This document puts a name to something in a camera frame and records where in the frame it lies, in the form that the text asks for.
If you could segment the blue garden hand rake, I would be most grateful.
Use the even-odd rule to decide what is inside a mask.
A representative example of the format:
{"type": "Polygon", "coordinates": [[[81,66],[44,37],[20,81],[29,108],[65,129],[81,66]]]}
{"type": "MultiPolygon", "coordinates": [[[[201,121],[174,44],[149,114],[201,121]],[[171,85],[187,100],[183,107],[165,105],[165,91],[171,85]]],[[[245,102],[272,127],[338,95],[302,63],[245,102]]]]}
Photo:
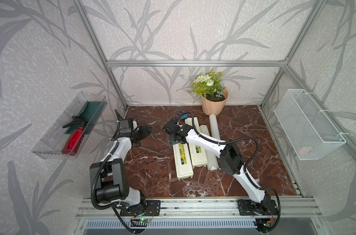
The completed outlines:
{"type": "Polygon", "coordinates": [[[188,118],[188,114],[183,110],[180,110],[176,116],[178,118],[180,118],[180,119],[187,119],[188,118]]]}

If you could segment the potted artificial flower plant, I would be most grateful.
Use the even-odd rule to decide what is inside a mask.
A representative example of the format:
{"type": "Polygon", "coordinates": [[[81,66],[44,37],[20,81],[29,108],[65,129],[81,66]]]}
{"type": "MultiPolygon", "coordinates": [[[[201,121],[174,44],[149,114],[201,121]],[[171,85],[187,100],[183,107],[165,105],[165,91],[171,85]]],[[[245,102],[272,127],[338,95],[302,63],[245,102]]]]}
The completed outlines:
{"type": "Polygon", "coordinates": [[[222,72],[215,72],[212,68],[194,78],[189,93],[201,99],[203,112],[210,116],[219,115],[226,105],[228,91],[222,83],[222,72]]]}

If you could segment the clear plastic wall tray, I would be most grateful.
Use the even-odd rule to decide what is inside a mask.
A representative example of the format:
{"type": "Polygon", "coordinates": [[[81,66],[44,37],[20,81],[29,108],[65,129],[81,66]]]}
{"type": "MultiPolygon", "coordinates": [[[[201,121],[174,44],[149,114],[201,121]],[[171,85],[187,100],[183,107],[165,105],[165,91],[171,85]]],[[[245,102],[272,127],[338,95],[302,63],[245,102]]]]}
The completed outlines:
{"type": "Polygon", "coordinates": [[[104,95],[79,92],[32,152],[45,160],[76,159],[106,106],[104,95]]]}

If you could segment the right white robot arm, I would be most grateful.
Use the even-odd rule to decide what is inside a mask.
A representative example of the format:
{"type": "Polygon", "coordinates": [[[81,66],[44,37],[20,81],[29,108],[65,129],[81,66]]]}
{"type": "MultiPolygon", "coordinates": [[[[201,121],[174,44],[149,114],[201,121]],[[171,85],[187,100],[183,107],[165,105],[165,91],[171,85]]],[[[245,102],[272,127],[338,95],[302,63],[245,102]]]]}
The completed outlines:
{"type": "Polygon", "coordinates": [[[203,134],[188,124],[179,126],[174,120],[167,122],[163,130],[168,134],[167,139],[170,145],[193,144],[214,154],[219,158],[220,169],[225,174],[233,176],[240,183],[256,207],[260,207],[264,210],[268,207],[271,196],[266,192],[266,189],[260,187],[256,181],[251,178],[247,170],[247,165],[257,155],[260,149],[260,145],[255,138],[243,137],[226,142],[203,134]],[[256,144],[256,150],[247,162],[243,162],[242,154],[236,144],[242,140],[252,140],[256,144]]]}

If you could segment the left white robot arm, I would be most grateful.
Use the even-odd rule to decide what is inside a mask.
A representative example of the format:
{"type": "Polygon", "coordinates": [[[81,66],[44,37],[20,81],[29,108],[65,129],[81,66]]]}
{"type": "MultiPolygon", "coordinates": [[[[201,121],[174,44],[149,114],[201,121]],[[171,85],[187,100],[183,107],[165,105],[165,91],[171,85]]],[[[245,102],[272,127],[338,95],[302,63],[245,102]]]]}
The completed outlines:
{"type": "Polygon", "coordinates": [[[139,213],[147,209],[146,199],[141,191],[129,186],[124,160],[134,144],[139,144],[152,133],[152,128],[139,126],[132,118],[119,119],[117,123],[108,153],[89,168],[90,198],[98,210],[113,207],[139,213]]]}

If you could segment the pink item in basket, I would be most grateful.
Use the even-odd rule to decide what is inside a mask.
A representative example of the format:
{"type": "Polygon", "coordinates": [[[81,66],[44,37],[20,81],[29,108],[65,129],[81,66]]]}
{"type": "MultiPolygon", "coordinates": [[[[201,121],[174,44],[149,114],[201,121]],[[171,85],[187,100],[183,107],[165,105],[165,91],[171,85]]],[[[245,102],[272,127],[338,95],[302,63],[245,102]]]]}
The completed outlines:
{"type": "Polygon", "coordinates": [[[311,151],[313,150],[313,148],[311,146],[303,146],[298,150],[298,155],[299,156],[306,156],[308,155],[311,151]]]}

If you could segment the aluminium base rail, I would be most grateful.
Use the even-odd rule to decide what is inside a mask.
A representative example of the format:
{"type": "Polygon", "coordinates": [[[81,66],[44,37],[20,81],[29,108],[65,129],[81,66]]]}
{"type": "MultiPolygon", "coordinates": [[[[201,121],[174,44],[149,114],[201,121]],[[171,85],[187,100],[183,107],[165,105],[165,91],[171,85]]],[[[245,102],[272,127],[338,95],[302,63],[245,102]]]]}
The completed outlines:
{"type": "Polygon", "coordinates": [[[145,213],[133,215],[120,211],[128,226],[148,229],[194,229],[194,228],[256,228],[258,223],[277,222],[277,228],[286,228],[293,222],[321,231],[322,213],[313,198],[282,196],[272,201],[265,213],[253,212],[245,197],[209,198],[161,198],[149,199],[145,213]]]}

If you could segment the red spray bottle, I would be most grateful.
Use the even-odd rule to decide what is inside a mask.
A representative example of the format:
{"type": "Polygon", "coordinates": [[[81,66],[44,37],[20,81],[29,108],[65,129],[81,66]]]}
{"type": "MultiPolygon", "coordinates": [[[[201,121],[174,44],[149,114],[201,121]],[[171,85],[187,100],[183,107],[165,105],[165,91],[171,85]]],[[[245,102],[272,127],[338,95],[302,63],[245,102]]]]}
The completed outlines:
{"type": "Polygon", "coordinates": [[[79,126],[71,132],[65,146],[62,149],[62,154],[74,156],[77,154],[80,144],[85,136],[85,128],[88,124],[88,121],[81,117],[73,116],[72,121],[64,125],[63,128],[68,128],[74,124],[79,126]]]}

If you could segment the green cloth in tray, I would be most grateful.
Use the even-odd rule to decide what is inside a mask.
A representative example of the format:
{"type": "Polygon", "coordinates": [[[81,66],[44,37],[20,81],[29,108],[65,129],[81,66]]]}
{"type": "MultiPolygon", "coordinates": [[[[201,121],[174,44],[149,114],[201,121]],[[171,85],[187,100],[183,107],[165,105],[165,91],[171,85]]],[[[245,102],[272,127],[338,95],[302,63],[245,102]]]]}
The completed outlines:
{"type": "MultiPolygon", "coordinates": [[[[82,107],[77,117],[83,118],[88,121],[88,124],[85,128],[85,135],[88,135],[93,130],[94,125],[99,119],[105,106],[105,102],[87,101],[82,107]]],[[[71,132],[74,131],[78,126],[78,124],[74,124],[68,127],[65,134],[71,134],[71,132]]]]}

